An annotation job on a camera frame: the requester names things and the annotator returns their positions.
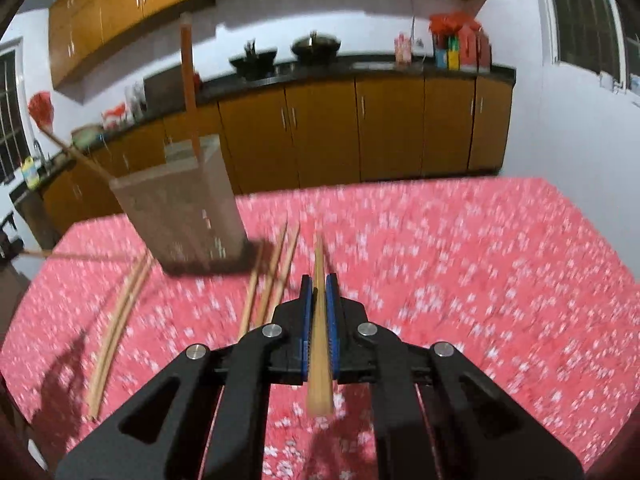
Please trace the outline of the brown lower kitchen cabinets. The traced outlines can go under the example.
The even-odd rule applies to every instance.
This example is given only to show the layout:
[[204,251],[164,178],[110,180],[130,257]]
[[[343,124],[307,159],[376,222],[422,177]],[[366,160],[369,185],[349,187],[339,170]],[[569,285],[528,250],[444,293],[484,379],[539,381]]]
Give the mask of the brown lower kitchen cabinets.
[[503,165],[514,70],[364,72],[216,92],[194,116],[170,100],[89,156],[114,177],[160,166],[193,133],[216,136],[235,194],[494,174]]

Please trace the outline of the yellow detergent bottle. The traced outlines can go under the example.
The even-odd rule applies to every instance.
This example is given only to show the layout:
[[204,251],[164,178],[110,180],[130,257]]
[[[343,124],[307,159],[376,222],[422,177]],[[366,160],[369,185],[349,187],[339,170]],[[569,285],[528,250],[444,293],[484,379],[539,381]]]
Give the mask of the yellow detergent bottle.
[[24,159],[24,162],[22,163],[22,166],[21,166],[21,173],[26,186],[30,190],[34,190],[35,188],[38,188],[38,185],[40,182],[40,175],[38,172],[35,159],[33,159],[32,156],[28,156]]

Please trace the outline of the left window with grille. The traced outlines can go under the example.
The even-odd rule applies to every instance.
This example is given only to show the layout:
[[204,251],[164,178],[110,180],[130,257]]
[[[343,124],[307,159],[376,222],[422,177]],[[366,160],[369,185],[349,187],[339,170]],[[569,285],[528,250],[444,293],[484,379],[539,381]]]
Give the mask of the left window with grille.
[[0,105],[0,176],[2,183],[8,183],[30,155],[18,99],[15,49],[1,51]]

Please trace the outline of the window with grille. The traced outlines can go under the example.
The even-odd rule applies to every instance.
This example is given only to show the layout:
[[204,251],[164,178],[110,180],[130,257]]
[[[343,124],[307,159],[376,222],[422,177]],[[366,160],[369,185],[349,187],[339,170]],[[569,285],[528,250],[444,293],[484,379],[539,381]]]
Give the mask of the window with grille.
[[0,105],[0,176],[2,183],[8,183],[30,155],[18,99],[15,49],[1,51]]
[[555,58],[639,92],[639,26],[616,0],[550,0]]

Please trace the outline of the green bowl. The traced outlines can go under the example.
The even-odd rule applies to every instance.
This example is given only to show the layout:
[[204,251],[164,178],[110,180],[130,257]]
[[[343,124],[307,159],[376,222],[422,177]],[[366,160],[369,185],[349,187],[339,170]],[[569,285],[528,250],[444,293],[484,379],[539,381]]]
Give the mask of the green bowl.
[[72,144],[79,151],[85,151],[92,144],[100,142],[103,138],[104,128],[101,124],[88,124],[74,129],[70,133]]

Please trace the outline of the red hanging plastic bag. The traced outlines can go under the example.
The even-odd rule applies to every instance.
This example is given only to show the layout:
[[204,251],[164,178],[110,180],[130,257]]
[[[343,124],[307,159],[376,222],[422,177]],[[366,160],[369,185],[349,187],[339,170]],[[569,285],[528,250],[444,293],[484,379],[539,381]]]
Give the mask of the red hanging plastic bag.
[[28,111],[29,116],[41,131],[53,131],[54,108],[49,92],[40,91],[35,93],[28,101]]

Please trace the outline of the red floral tablecloth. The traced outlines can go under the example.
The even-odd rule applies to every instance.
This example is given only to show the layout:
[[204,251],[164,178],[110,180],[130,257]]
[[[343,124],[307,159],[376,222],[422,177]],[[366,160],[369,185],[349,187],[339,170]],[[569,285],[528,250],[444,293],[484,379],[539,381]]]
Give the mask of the red floral tablecloth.
[[[245,196],[247,233],[300,224],[286,296],[314,236],[344,296],[402,340],[451,342],[585,466],[639,401],[639,284],[580,210],[541,179],[384,183]],[[57,252],[139,257],[123,216],[78,223]],[[49,460],[91,430],[85,398],[132,261],[50,259],[1,349],[9,392]]]

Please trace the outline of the beige perforated utensil holder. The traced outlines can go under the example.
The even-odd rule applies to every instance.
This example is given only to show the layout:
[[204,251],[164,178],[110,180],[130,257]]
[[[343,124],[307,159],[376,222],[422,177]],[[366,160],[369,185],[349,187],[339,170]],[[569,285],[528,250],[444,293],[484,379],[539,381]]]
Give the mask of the beige perforated utensil holder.
[[247,237],[228,177],[220,137],[202,136],[201,155],[182,141],[165,148],[163,165],[108,182],[146,248],[169,275],[250,270]]

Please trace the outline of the dark cutting board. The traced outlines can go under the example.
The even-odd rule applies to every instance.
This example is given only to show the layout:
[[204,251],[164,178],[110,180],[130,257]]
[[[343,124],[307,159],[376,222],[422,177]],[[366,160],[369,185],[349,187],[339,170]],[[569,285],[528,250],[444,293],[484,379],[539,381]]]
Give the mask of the dark cutting board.
[[181,66],[175,65],[143,79],[146,112],[160,114],[175,105],[183,105]]

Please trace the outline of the black wok left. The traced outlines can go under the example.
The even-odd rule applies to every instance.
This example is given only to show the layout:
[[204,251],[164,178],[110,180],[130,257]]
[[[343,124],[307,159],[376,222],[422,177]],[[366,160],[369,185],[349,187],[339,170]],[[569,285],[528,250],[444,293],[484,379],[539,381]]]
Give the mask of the black wok left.
[[262,79],[274,73],[274,60],[277,53],[277,49],[258,51],[255,41],[252,40],[244,46],[244,54],[230,58],[229,63],[244,79]]

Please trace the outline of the black wok with lid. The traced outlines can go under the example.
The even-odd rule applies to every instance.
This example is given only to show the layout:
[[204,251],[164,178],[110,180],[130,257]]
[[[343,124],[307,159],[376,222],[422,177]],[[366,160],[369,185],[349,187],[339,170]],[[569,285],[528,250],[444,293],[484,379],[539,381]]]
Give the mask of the black wok with lid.
[[332,63],[342,43],[330,35],[310,32],[292,43],[291,51],[300,64],[326,65]]

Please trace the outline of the red bags and boxes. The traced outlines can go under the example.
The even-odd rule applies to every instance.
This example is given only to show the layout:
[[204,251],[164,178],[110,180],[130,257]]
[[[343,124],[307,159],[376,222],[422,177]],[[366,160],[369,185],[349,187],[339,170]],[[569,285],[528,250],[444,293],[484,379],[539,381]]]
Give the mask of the red bags and boxes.
[[483,26],[464,12],[430,16],[435,65],[446,70],[489,73],[491,44]]

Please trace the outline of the pink bottle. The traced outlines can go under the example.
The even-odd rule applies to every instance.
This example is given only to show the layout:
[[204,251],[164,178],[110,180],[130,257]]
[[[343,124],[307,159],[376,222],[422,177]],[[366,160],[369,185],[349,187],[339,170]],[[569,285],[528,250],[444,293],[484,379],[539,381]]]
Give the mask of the pink bottle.
[[394,39],[395,62],[397,65],[409,65],[412,62],[412,41],[405,34]]

